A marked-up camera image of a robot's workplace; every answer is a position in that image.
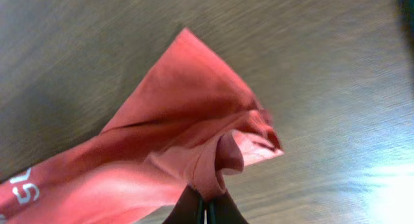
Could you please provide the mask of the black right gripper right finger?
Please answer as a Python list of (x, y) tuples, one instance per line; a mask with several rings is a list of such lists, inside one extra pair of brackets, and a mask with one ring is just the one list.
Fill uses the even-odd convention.
[(207, 203), (206, 218), (207, 224), (248, 224), (228, 191)]

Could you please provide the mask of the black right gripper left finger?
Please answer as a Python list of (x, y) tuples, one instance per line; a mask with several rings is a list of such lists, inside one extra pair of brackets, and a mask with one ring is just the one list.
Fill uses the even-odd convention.
[(204, 224), (204, 200), (200, 193), (187, 186), (162, 224)]

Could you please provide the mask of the orange red printed t-shirt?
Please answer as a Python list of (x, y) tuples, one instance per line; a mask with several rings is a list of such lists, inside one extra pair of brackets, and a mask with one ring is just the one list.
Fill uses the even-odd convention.
[(252, 90), (182, 30), (92, 139), (1, 185), (2, 223), (133, 223), (283, 154)]

